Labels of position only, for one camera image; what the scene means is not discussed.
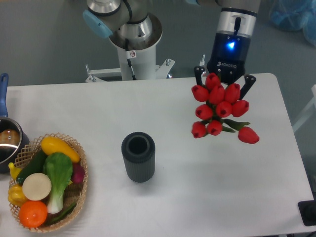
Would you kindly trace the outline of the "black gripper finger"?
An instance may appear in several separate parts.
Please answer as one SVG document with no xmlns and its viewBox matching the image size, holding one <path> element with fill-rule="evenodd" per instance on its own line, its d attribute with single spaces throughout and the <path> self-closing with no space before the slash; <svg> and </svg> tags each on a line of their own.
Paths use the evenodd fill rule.
<svg viewBox="0 0 316 237">
<path fill-rule="evenodd" d="M 248 91 L 251 89 L 251 87 L 254 85 L 256 82 L 256 78 L 254 75 L 246 74 L 244 75 L 244 85 L 240 89 L 240 97 L 239 100 L 242 100 L 245 95 L 248 93 Z"/>
<path fill-rule="evenodd" d="M 204 84 L 202 82 L 202 76 L 204 73 L 205 73 L 204 66 L 195 66 L 194 67 L 194 74 L 195 74 L 197 85 L 204 86 Z"/>
</svg>

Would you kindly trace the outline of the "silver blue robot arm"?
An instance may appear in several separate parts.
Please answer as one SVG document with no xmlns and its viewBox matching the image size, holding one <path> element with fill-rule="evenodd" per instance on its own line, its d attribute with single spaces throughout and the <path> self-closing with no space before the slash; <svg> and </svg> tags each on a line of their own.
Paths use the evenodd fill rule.
<svg viewBox="0 0 316 237">
<path fill-rule="evenodd" d="M 148 11 L 146 0 L 89 0 L 83 18 L 99 37 L 117 48 L 123 80 L 164 79 L 174 61 L 156 64 L 156 45 L 162 36 L 158 18 Z M 244 97 L 256 78 L 245 72 L 245 61 L 260 2 L 258 0 L 219 0 L 221 6 L 213 49 L 208 62 L 195 67 L 197 82 L 205 72 L 215 73 L 230 85 L 240 77 Z"/>
</svg>

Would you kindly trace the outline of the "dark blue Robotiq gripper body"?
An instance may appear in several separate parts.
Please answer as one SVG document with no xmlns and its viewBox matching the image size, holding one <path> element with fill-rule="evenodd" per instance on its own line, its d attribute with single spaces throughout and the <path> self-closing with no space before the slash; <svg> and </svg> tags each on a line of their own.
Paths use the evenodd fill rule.
<svg viewBox="0 0 316 237">
<path fill-rule="evenodd" d="M 221 77 L 224 84 L 232 84 L 245 74 L 251 37 L 257 13 L 223 7 L 207 69 Z"/>
</svg>

